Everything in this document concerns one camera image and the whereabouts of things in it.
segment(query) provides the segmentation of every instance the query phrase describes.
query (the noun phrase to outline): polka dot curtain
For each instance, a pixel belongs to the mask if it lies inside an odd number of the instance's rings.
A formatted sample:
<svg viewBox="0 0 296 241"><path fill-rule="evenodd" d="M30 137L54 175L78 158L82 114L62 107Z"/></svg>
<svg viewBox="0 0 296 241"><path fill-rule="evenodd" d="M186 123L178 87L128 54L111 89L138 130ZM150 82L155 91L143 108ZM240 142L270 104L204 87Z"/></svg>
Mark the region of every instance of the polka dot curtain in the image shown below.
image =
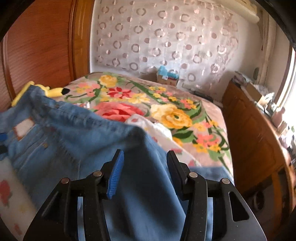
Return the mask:
<svg viewBox="0 0 296 241"><path fill-rule="evenodd" d="M194 0L101 0L95 65L146 79L164 65L183 86L210 93L238 47L222 5Z"/></svg>

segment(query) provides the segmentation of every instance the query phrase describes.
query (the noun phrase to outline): floral blanket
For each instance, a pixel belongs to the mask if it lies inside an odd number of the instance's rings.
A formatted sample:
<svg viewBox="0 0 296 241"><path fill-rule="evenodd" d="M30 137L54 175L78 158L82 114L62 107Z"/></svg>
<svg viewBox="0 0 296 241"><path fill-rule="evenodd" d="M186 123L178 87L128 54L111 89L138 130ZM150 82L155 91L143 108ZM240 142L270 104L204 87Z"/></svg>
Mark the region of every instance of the floral blanket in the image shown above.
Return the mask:
<svg viewBox="0 0 296 241"><path fill-rule="evenodd" d="M89 102L91 111L113 121L139 114L160 122L202 166L224 165L233 174L225 122L211 102L172 86L114 73L92 73L66 88L70 93L56 100Z"/></svg>

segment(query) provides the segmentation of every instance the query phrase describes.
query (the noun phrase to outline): wooden wardrobe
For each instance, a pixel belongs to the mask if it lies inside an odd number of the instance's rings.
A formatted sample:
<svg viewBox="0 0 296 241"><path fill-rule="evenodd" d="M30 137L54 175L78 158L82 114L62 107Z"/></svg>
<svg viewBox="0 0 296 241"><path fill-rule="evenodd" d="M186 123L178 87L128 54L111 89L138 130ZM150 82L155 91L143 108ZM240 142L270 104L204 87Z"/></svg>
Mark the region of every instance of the wooden wardrobe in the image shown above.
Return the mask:
<svg viewBox="0 0 296 241"><path fill-rule="evenodd" d="M63 87L89 73L94 0L35 0L0 46L0 111L29 81Z"/></svg>

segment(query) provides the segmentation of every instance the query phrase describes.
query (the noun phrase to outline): metal screw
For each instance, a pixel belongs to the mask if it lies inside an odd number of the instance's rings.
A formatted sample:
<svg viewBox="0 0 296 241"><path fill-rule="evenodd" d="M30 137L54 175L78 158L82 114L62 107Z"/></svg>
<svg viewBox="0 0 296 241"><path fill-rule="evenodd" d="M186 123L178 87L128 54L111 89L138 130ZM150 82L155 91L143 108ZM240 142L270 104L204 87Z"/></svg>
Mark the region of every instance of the metal screw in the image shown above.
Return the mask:
<svg viewBox="0 0 296 241"><path fill-rule="evenodd" d="M223 182L224 184L229 184L229 183L230 183L230 181L229 181L227 178L223 178L223 179L222 179L222 182Z"/></svg>
<svg viewBox="0 0 296 241"><path fill-rule="evenodd" d="M189 173L190 177L196 178L197 177L197 173L196 172L191 172Z"/></svg>
<svg viewBox="0 0 296 241"><path fill-rule="evenodd" d="M62 180L61 180L61 183L62 184L66 184L66 183L68 183L69 182L69 178L67 178L67 177L64 177Z"/></svg>
<svg viewBox="0 0 296 241"><path fill-rule="evenodd" d="M102 172L101 172L101 171L95 171L95 172L93 173L93 175L94 175L95 177L100 177L100 176L102 175Z"/></svg>

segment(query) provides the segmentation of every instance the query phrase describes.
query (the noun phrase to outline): plush toy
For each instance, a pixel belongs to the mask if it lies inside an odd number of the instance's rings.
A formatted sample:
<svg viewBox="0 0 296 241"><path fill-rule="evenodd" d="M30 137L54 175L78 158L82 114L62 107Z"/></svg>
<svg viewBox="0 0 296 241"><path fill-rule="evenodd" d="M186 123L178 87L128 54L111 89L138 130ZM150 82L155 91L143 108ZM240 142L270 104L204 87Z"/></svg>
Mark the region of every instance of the plush toy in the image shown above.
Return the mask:
<svg viewBox="0 0 296 241"><path fill-rule="evenodd" d="M31 85L35 85L35 83L33 81L30 81L25 84L25 86L22 88L22 90L18 93L18 95L15 97L15 99L11 102L11 106L15 106L18 103L18 101L20 100L22 95L27 91L27 89ZM66 95L70 92L70 90L67 88L50 89L50 87L45 87L43 85L35 85L35 86L40 87L45 92L45 96L50 97L50 98Z"/></svg>

